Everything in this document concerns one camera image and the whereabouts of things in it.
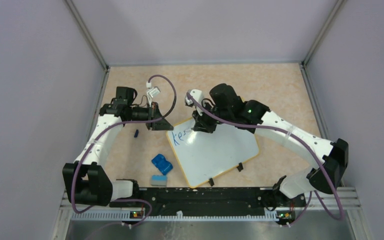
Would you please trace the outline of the yellow framed whiteboard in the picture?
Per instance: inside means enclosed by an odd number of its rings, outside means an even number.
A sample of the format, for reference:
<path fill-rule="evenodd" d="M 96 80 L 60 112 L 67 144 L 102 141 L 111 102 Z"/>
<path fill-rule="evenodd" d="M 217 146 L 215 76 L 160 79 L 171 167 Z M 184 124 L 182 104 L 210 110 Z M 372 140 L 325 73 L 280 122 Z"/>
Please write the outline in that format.
<path fill-rule="evenodd" d="M 221 124 L 213 133 L 206 133 L 193 131 L 194 123 L 191 117 L 166 132 L 186 183 L 192 189 L 260 153 L 256 136 L 246 130 Z"/>

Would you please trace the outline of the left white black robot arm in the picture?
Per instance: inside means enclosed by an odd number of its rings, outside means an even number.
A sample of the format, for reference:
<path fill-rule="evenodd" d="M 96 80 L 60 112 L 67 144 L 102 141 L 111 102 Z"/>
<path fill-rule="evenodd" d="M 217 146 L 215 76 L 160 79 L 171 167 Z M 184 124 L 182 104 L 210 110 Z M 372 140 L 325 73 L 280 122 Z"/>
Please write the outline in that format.
<path fill-rule="evenodd" d="M 161 114 L 159 104 L 135 106 L 138 92 L 131 87 L 118 86 L 115 97 L 104 104 L 98 114 L 95 129 L 80 155 L 62 169 L 67 197 L 72 206 L 107 206 L 121 199 L 127 206 L 140 202 L 140 193 L 133 180 L 111 181 L 104 170 L 117 135 L 126 124 L 145 124 L 151 131 L 170 131 L 173 125 Z"/>

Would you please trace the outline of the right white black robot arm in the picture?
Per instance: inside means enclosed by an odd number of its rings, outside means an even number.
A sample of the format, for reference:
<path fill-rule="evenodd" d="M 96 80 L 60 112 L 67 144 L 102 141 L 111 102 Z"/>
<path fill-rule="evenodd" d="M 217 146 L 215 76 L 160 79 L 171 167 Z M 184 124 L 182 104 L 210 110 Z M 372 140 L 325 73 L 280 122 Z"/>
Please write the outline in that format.
<path fill-rule="evenodd" d="M 349 163 L 349 143 L 317 137 L 289 123 L 267 105 L 257 101 L 244 101 L 232 86 L 220 83 L 210 92 L 206 103 L 203 92 L 191 89 L 186 93 L 185 104 L 195 107 L 192 116 L 196 132 L 212 134 L 218 125 L 228 124 L 254 135 L 269 138 L 289 149 L 309 167 L 286 175 L 274 185 L 273 200 L 287 206 L 293 198 L 312 191 L 334 195 Z"/>

